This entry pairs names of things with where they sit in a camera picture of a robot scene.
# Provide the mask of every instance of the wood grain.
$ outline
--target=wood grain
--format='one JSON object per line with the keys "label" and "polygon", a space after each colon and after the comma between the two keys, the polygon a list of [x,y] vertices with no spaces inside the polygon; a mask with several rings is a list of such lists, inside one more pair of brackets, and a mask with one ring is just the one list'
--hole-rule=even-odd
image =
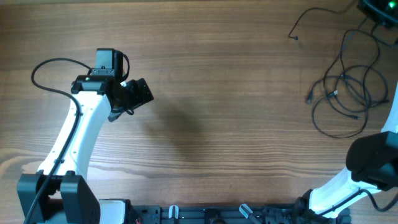
{"label": "wood grain", "polygon": [[[305,97],[327,69],[346,29],[363,15],[313,12],[287,34],[308,7],[342,8],[346,1],[129,2],[0,6],[0,223],[21,223],[16,194],[55,142],[67,114],[63,96],[35,88],[32,69],[53,57],[89,65],[98,47],[123,51],[131,78],[145,78],[155,100],[106,122],[88,182],[98,198],[133,204],[290,203],[345,165],[354,139],[335,140],[312,125]],[[364,29],[373,25],[367,22]],[[380,30],[394,40],[394,31]],[[345,63],[369,63],[374,44],[354,35]],[[377,64],[396,90],[397,51],[382,47]],[[341,71],[336,66],[333,74]],[[360,77],[361,71],[353,75]],[[84,68],[54,62],[37,81],[69,91]],[[369,76],[380,97],[380,80]],[[320,96],[316,89],[315,96]],[[350,98],[341,90],[345,102]],[[374,108],[364,133],[382,128],[391,104]],[[334,133],[361,123],[321,105],[317,120]],[[382,204],[395,192],[377,195]],[[395,223],[398,209],[377,213],[368,199],[352,206],[353,223]]]}

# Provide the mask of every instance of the white robotic arm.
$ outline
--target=white robotic arm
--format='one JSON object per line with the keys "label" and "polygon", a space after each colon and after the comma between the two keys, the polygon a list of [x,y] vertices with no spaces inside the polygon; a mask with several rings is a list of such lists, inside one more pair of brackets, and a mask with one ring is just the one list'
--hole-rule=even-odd
{"label": "white robotic arm", "polygon": [[[396,91],[394,99],[396,100],[394,100],[392,104],[390,115],[381,130],[382,133],[387,131],[392,133],[398,132],[398,91]],[[324,186],[314,189],[311,192],[309,209],[313,210],[316,214],[321,214],[346,200],[349,196],[355,194],[359,189],[366,189],[372,194],[381,191],[374,184],[369,184],[363,181],[354,181],[352,179],[351,171],[349,171],[347,167],[344,167],[339,174],[337,174]],[[359,194],[340,208],[326,213],[323,216],[326,218],[336,218],[342,210],[365,196],[366,194]]]}
{"label": "white robotic arm", "polygon": [[[138,214],[129,200],[98,201],[86,184],[86,178],[91,153],[103,123],[106,118],[114,121],[123,112],[132,115],[134,113],[132,110],[154,99],[144,79],[124,83],[123,57],[127,59],[121,52],[113,49],[98,49],[93,75],[80,75],[72,84],[71,92],[80,105],[81,113],[76,131],[62,155],[60,165],[51,176],[50,170],[62,153],[62,147],[75,122],[76,105],[74,102],[71,102],[69,113],[54,147],[39,166],[38,172],[22,174],[17,185],[25,216],[28,211],[33,211],[28,222],[227,224],[228,222],[220,220],[219,217],[224,217],[226,220],[229,217],[233,219],[229,220],[231,223],[248,224],[246,220],[239,219],[240,211],[254,224],[259,223],[257,218],[260,215],[268,224],[307,223],[308,218],[312,218],[311,223],[331,224],[336,223],[331,218],[338,217],[342,210],[365,196],[365,194],[358,194],[359,190],[367,190],[370,194],[375,194],[398,185],[398,177],[394,172],[396,164],[391,164],[392,159],[396,161],[398,158],[398,102],[394,102],[382,130],[384,133],[356,140],[348,152],[346,167],[324,186],[309,190],[303,197],[299,197],[294,206],[266,205],[251,210],[244,205],[239,211],[238,209],[231,210],[230,207],[178,209],[177,206],[171,206],[160,209],[154,206],[152,213],[148,213],[148,209],[144,207]],[[48,179],[51,184],[44,188],[44,195],[39,195],[38,190],[43,188],[44,180]],[[56,191],[60,191],[61,201],[48,197]],[[37,197],[39,197],[38,206],[31,210],[31,205]],[[163,223],[161,219],[164,219],[163,216],[166,217],[166,214],[169,214],[169,219],[163,220]],[[185,219],[180,223],[177,220],[181,214],[196,218]]]}

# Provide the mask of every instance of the black robotic arm joint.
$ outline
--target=black robotic arm joint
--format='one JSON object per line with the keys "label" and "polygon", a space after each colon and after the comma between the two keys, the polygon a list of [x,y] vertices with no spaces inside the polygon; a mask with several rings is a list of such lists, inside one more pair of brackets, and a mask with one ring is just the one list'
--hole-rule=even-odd
{"label": "black robotic arm joint", "polygon": [[355,140],[346,158],[354,181],[387,191],[398,187],[398,134],[390,131]]}
{"label": "black robotic arm joint", "polygon": [[154,96],[143,78],[125,82],[123,75],[122,52],[114,49],[97,49],[95,68],[92,75],[79,75],[72,83],[72,94],[79,91],[96,91],[105,95],[111,104],[112,111],[108,120],[115,121],[124,112],[133,115],[133,110],[152,101]]}

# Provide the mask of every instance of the black bracket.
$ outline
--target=black bracket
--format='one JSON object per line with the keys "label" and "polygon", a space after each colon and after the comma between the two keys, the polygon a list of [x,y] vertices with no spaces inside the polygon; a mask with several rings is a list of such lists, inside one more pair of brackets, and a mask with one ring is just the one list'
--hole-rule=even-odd
{"label": "black bracket", "polygon": [[97,49],[95,67],[91,69],[93,75],[110,75],[118,83],[125,81],[123,76],[123,53],[115,49]]}
{"label": "black bracket", "polygon": [[279,210],[275,210],[276,206],[266,206],[267,213],[274,214],[272,220],[275,220],[275,222],[271,222],[271,224],[286,223],[285,221],[278,221],[278,219],[280,220],[281,218],[285,220],[292,219],[293,224],[351,224],[351,216],[348,208],[341,211],[336,219],[319,216],[313,210],[309,209],[311,192],[312,189],[308,190],[303,196],[297,198],[294,206],[290,208],[283,206],[280,207]]}
{"label": "black bracket", "polygon": [[[46,177],[41,172],[21,175],[17,193],[25,217]],[[58,190],[62,199],[49,197]],[[39,199],[30,221],[44,223],[58,213],[65,213],[63,219],[66,219],[67,223],[98,224],[100,222],[100,204],[82,176],[71,172],[51,178],[49,187]]]}
{"label": "black bracket", "polygon": [[160,206],[133,206],[134,211],[139,216],[141,224],[160,224],[161,208]]}

